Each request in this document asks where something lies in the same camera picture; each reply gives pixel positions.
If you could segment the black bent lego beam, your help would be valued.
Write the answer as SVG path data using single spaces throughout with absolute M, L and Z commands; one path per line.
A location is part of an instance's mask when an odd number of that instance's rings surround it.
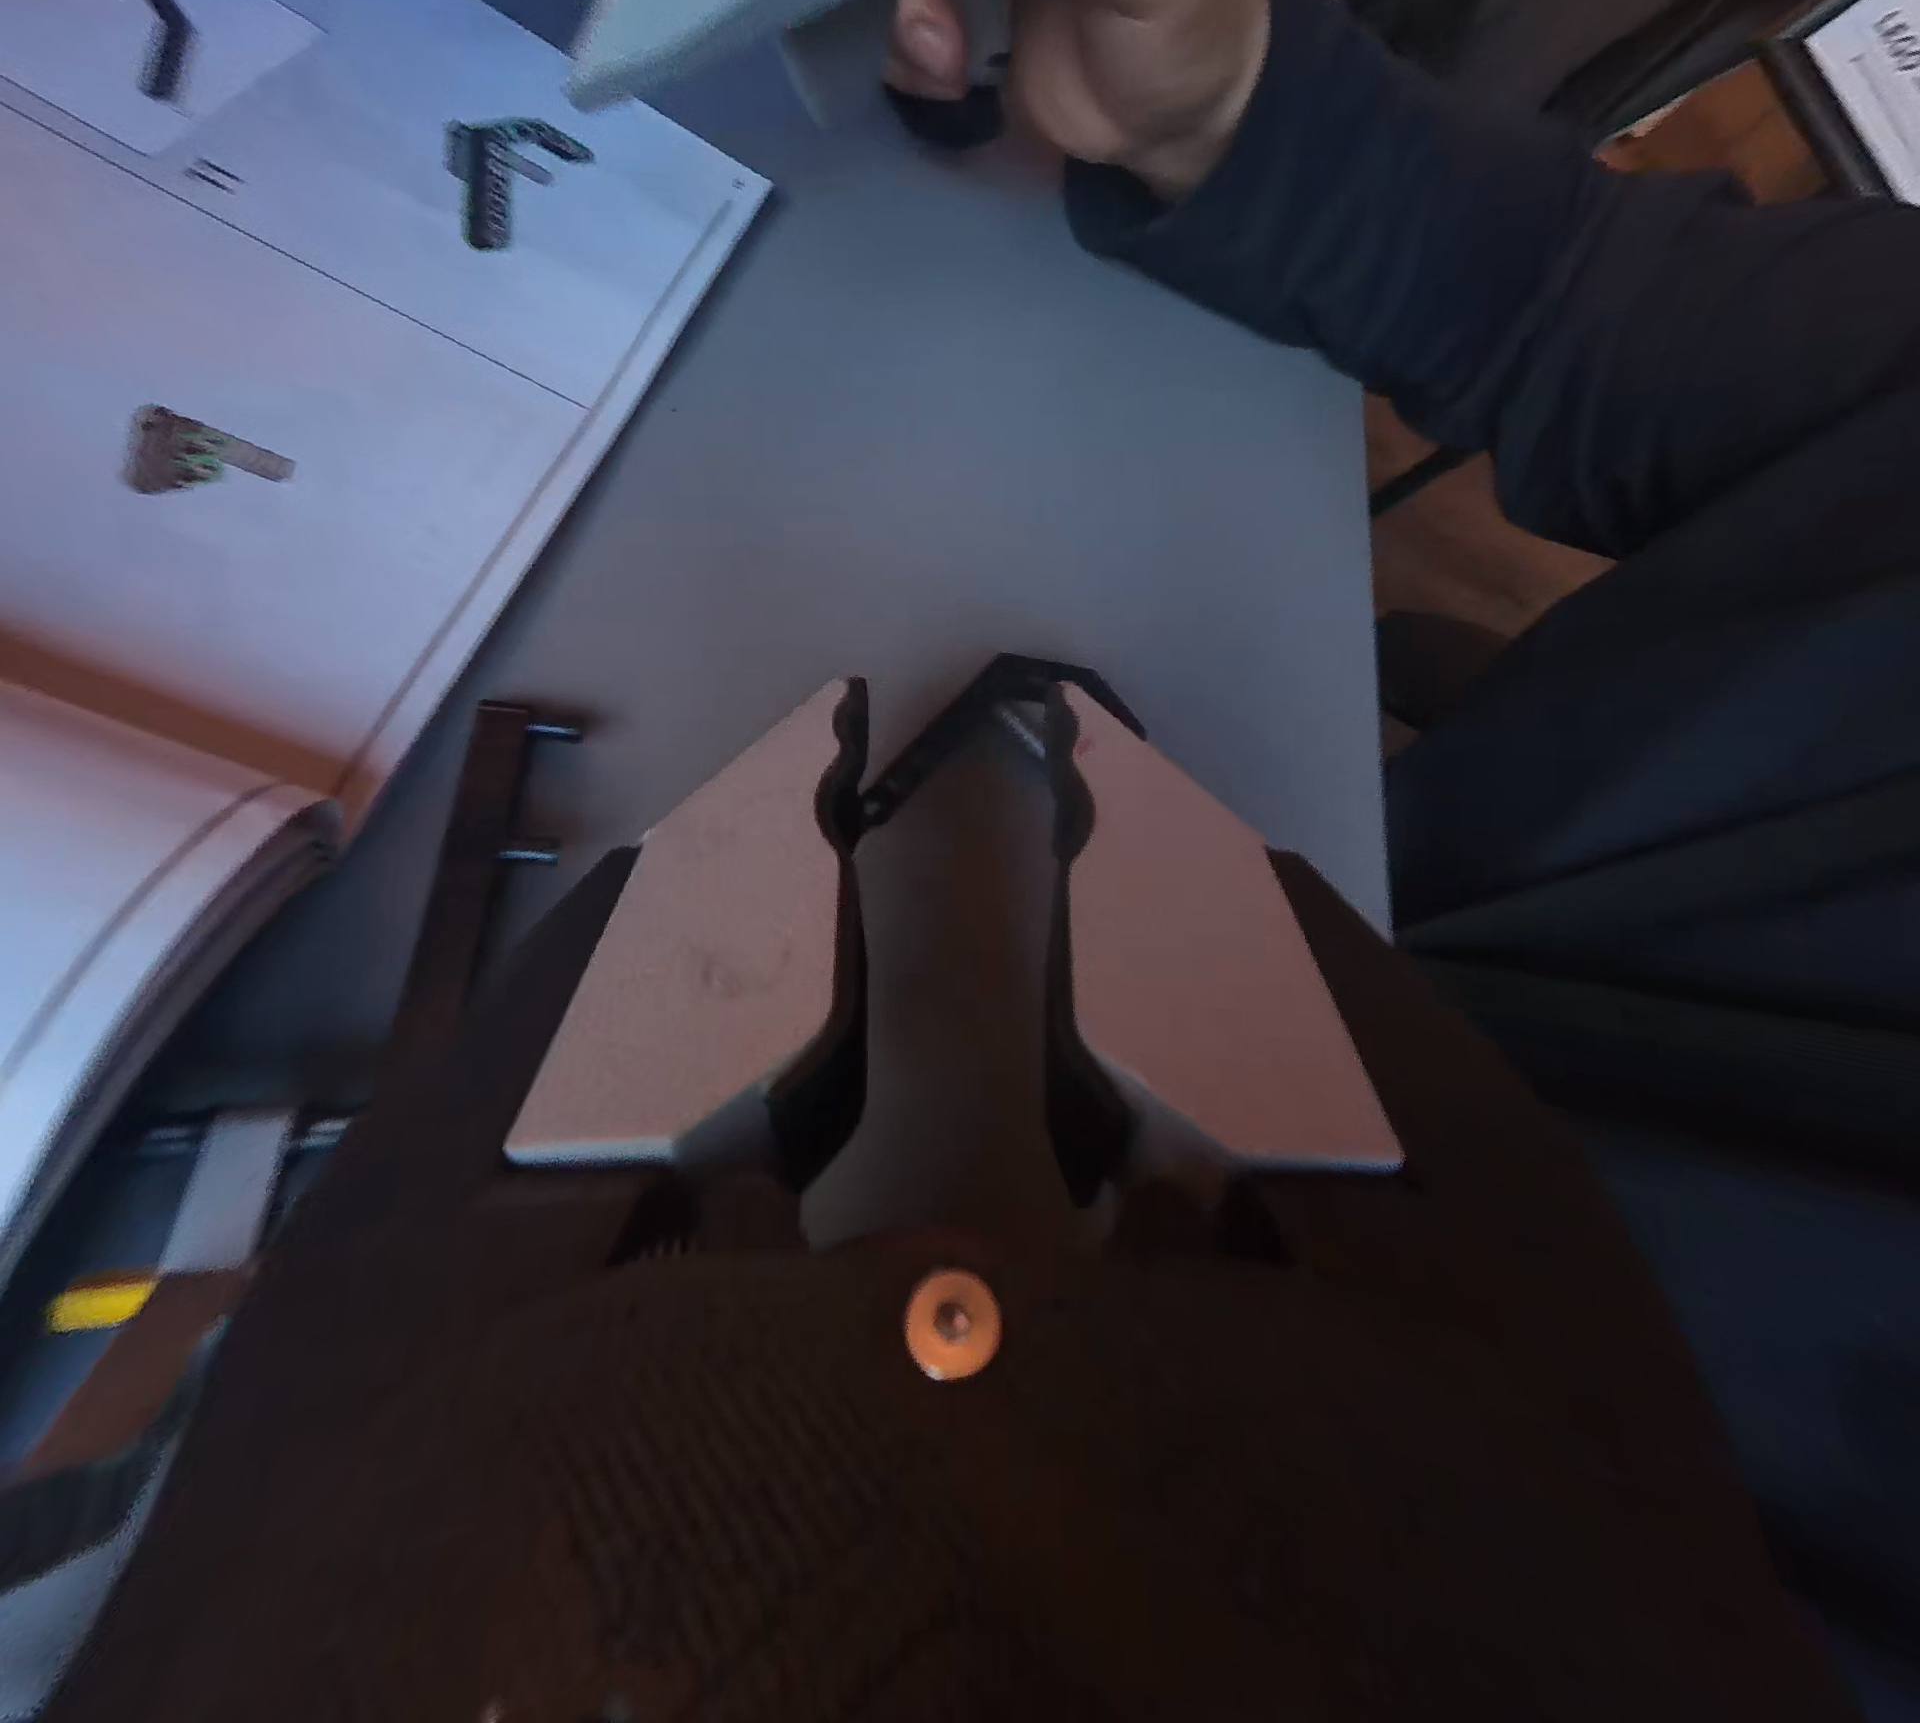
M 1027 760 L 1051 772 L 1047 706 L 1065 686 L 1076 688 L 1132 736 L 1146 736 L 1141 718 L 1098 672 L 1001 652 L 861 790 L 859 836 L 888 826 L 985 730 L 1005 734 Z

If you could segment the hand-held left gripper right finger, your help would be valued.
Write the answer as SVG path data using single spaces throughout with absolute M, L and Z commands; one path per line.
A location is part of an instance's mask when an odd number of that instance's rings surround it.
M 1055 796 L 1044 1118 L 1069 1196 L 1407 1166 L 1257 828 L 1082 684 L 1044 704 Z

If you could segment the black lego beam with pins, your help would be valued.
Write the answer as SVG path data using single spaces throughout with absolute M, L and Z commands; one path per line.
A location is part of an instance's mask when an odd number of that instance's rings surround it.
M 482 964 L 504 876 L 549 868 L 560 848 L 519 826 L 527 776 L 540 750 L 579 746 L 587 722 L 485 700 L 475 710 L 434 878 L 397 1002 L 386 1060 L 434 1058 L 461 1028 Z

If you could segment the white printed sign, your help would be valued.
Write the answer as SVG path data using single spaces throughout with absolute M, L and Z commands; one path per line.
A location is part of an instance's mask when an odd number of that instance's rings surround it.
M 1801 49 L 1881 188 L 1919 204 L 1919 0 L 1823 0 Z

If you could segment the lego instruction booklet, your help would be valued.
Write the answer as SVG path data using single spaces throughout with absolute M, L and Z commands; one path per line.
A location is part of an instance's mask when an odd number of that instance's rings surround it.
M 773 188 L 479 0 L 3 0 L 4 1278 Z

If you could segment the grey lego piece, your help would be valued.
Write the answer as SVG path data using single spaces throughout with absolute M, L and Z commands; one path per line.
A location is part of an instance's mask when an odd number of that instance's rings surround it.
M 244 1270 L 259 1252 L 302 1114 L 233 1110 L 205 1130 L 157 1276 Z

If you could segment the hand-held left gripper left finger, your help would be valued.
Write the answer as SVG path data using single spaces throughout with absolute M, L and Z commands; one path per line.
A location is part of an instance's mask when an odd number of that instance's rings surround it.
M 868 734 L 866 680 L 830 680 L 643 836 L 510 1164 L 759 1164 L 802 1192 L 841 1154 L 866 1104 Z

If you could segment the person's right forearm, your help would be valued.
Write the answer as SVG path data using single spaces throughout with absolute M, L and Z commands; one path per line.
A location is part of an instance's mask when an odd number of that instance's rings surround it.
M 1335 0 L 1266 9 L 1250 103 L 1185 200 L 1069 163 L 1086 250 L 1486 454 L 1531 536 L 1916 564 L 1913 206 L 1620 175 L 1456 103 Z

